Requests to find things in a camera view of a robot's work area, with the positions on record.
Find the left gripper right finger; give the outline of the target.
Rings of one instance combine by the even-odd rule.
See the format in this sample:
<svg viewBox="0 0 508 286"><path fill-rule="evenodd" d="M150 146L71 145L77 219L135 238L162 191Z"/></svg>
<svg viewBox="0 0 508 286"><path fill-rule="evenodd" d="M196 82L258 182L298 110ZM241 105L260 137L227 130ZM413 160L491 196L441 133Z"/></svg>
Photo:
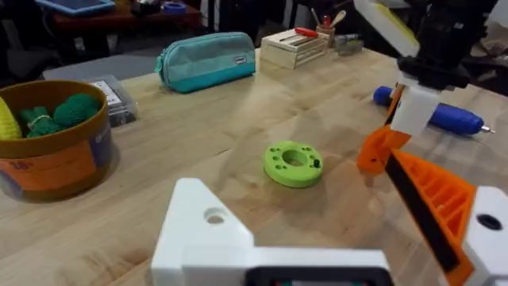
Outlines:
<svg viewBox="0 0 508 286"><path fill-rule="evenodd" d="M394 150L385 171L441 268L444 285L507 283L507 195Z"/></svg>

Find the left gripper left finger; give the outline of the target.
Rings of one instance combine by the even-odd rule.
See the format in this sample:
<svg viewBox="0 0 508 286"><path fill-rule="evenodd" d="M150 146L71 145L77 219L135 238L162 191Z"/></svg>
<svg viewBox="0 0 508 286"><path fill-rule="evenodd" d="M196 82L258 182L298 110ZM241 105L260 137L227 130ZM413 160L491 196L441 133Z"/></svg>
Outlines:
<svg viewBox="0 0 508 286"><path fill-rule="evenodd" d="M154 285L184 284L188 246L254 246L250 230L197 178L175 183L150 265Z"/></svg>

